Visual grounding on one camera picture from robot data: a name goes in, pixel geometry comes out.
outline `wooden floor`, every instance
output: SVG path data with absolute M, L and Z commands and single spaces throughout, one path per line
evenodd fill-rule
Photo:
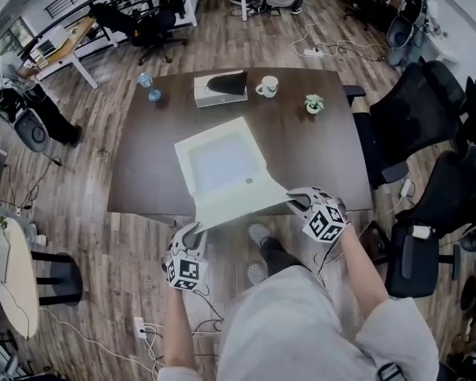
M 53 143 L 51 156 L 60 156 L 64 167 L 52 165 L 40 183 L 33 208 L 25 212 L 48 236 L 48 252 L 69 252 L 78 262 L 84 281 L 84 301 L 77 307 L 53 306 L 51 311 L 61 321 L 68 321 L 91 339 L 113 352 L 138 359 L 148 367 L 148 348 L 137 341 L 132 319 L 144 317 L 151 323 L 163 323 L 163 301 L 166 283 L 159 258 L 171 236 L 169 227 L 142 217 L 106 212 L 106 203 L 113 167 L 113 158 L 120 141 L 136 77 L 142 71 L 154 76 L 176 72 L 213 70 L 226 67 L 309 67 L 338 71 L 343 83 L 359 84 L 367 97 L 358 99 L 354 111 L 367 111 L 397 81 L 398 72 L 385 63 L 369 62 L 349 52 L 336 57 L 306 59 L 291 48 L 294 40 L 305 34 L 304 26 L 312 20 L 306 41 L 296 44 L 303 52 L 316 43 L 335 44 L 338 40 L 353 40 L 361 45 L 384 44 L 382 34 L 363 27 L 350 18 L 342 19 L 345 5 L 340 0 L 307 0 L 305 12 L 292 16 L 288 11 L 281 17 L 268 14 L 242 22 L 230 17 L 232 8 L 227 0 L 204 0 L 199 10 L 199 25 L 176 32 L 187 36 L 190 43 L 169 48 L 173 63 L 155 54 L 144 66 L 138 67 L 142 50 L 122 44 L 82 60 L 83 65 L 98 82 L 97 90 L 90 88 L 83 77 L 71 67 L 46 80 L 46 85 L 61 98 L 62 113 L 73 123 L 83 126 L 84 140 L 77 149 Z M 362 55 L 378 57 L 383 48 L 357 48 Z M 40 177 L 48 165 L 43 156 L 33 154 L 1 124 L 2 146 L 9 153 L 10 178 L 17 202 Z M 411 179 L 416 184 L 416 201 L 424 187 L 437 156 L 449 144 L 440 144 L 418 152 L 409 159 Z M 374 192 L 374 211 L 384 214 L 399 199 L 401 183 L 384 186 Z M 13 200 L 8 171 L 4 170 L 0 197 Z M 407 200 L 396 211 L 409 208 Z M 373 213 L 354 213 L 352 221 L 361 230 L 373 218 Z M 379 221 L 386 230 L 393 224 L 394 214 Z M 180 222 L 189 221 L 180 217 Z M 247 263 L 259 261 L 259 252 L 247 236 L 244 218 L 213 229 L 209 246 L 210 300 L 219 313 L 225 303 L 248 287 Z M 316 268 L 313 257 L 325 248 L 302 235 L 300 222 L 293 217 L 262 217 L 287 250 L 299 256 L 311 269 Z M 459 233 L 444 239 L 459 238 Z M 442 248 L 450 252 L 451 246 Z M 340 253 L 337 247 L 328 260 Z M 435 294 L 417 300 L 445 357 L 451 340 L 458 332 L 462 315 L 457 306 L 459 290 L 470 272 L 476 271 L 476 255 L 463 254 L 463 273 L 457 282 L 450 281 L 449 267 L 441 267 L 440 283 Z M 348 286 L 344 261 L 337 259 L 323 269 L 323 277 L 334 298 L 337 312 L 346 334 L 352 337 L 361 324 L 355 299 Z M 209 307 L 195 294 L 187 294 L 190 323 L 197 324 L 215 318 Z M 211 331 L 211 324 L 202 330 Z M 47 312 L 40 314 L 39 332 L 29 341 L 17 336 L 21 362 L 29 361 L 35 371 L 51 366 L 71 380 L 147 379 L 151 374 L 137 364 L 115 358 L 95 344 L 83 341 L 66 325 L 56 323 Z M 217 352 L 218 337 L 195 335 L 196 351 L 200 354 Z M 154 350 L 162 355 L 162 340 L 157 338 Z M 208 379 L 215 378 L 216 358 L 199 356 L 198 362 Z

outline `small potted plant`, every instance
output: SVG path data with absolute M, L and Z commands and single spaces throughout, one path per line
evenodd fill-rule
M 324 109 L 323 98 L 319 94 L 307 94 L 305 106 L 310 114 L 318 114 Z

